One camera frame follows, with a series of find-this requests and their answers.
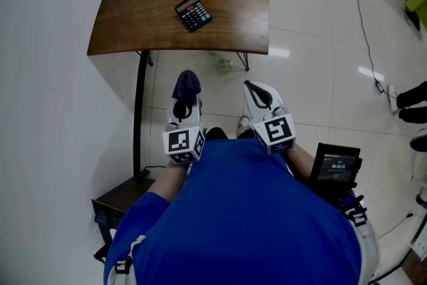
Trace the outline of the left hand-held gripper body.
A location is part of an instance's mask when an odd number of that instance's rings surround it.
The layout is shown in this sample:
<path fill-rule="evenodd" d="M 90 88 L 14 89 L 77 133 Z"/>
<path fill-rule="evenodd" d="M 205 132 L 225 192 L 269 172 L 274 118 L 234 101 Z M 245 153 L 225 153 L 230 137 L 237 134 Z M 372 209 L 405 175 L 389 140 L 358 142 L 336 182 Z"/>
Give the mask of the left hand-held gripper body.
<path fill-rule="evenodd" d="M 191 164 L 200 160 L 205 143 L 202 123 L 168 123 L 162 137 L 165 154 L 173 164 Z"/>

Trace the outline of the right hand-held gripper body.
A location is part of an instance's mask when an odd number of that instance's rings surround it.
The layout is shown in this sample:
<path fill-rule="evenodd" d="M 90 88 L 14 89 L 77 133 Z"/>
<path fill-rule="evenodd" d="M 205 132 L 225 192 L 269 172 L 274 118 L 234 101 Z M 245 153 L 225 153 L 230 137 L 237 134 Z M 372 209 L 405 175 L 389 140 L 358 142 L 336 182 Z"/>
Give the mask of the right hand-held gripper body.
<path fill-rule="evenodd" d="M 268 155 L 280 154 L 294 147 L 296 130 L 292 115 L 284 105 L 262 113 L 250 124 Z"/>

